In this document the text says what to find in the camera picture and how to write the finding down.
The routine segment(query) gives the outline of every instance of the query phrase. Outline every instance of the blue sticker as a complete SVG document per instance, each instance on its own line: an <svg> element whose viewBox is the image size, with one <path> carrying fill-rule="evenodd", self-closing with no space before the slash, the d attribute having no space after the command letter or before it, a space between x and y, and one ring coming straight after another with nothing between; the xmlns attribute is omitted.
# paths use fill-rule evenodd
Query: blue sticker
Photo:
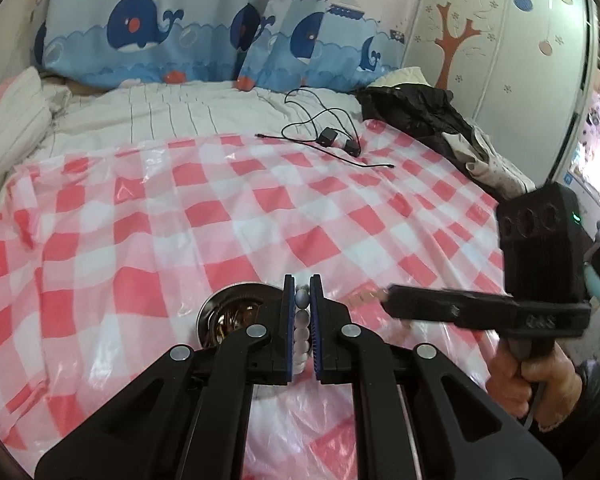
<svg viewBox="0 0 600 480"><path fill-rule="evenodd" d="M531 12L534 10L534 4L531 0L513 0L516 4L516 7L520 10L524 10L525 12Z"/></svg>

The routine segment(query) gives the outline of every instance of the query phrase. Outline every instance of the stainless steel bowl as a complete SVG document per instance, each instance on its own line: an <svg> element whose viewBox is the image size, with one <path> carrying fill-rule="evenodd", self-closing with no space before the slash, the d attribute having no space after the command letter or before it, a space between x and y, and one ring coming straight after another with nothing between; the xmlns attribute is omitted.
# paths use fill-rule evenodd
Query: stainless steel bowl
<svg viewBox="0 0 600 480"><path fill-rule="evenodd" d="M226 286L208 298L200 309L197 322L200 346L218 346L231 332L252 325L263 303L281 300L282 290L266 283Z"/></svg>

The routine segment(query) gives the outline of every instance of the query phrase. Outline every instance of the checkered tablecloth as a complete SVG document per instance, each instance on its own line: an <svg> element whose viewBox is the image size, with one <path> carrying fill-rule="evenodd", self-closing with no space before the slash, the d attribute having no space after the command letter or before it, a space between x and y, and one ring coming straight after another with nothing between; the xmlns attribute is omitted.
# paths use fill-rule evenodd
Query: checkered tablecloth
<svg viewBox="0 0 600 480"><path fill-rule="evenodd" d="M197 347L200 306L230 283L500 291L494 201L384 123L362 137L364 162L395 169L231 134L19 167L0 212L0 438L27 471L170 346ZM352 318L486 378L488 335L407 330L378 304ZM309 370L256 389L248 478L355 478L350 388Z"/></svg>

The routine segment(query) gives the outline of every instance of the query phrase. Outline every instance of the hand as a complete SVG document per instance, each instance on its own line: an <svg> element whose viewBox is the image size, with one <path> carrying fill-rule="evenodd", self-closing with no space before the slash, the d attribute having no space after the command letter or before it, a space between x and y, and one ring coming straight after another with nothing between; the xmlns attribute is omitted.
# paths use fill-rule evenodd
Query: hand
<svg viewBox="0 0 600 480"><path fill-rule="evenodd" d="M567 418L582 394L582 379L558 343L551 355L520 365L510 354L506 341L501 340L489 363L489 372L487 392L515 418L522 418L529 411L531 383L546 383L534 413L541 430L549 430Z"/></svg>

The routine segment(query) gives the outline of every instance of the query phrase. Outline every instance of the black jacket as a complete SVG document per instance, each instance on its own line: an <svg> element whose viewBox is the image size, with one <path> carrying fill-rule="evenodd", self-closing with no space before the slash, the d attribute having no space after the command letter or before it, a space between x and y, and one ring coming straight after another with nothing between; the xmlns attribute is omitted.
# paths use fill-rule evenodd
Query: black jacket
<svg viewBox="0 0 600 480"><path fill-rule="evenodd" d="M535 437L560 462L566 480L600 480L600 365L586 362L576 370L582 396L573 413L555 430Z"/></svg>

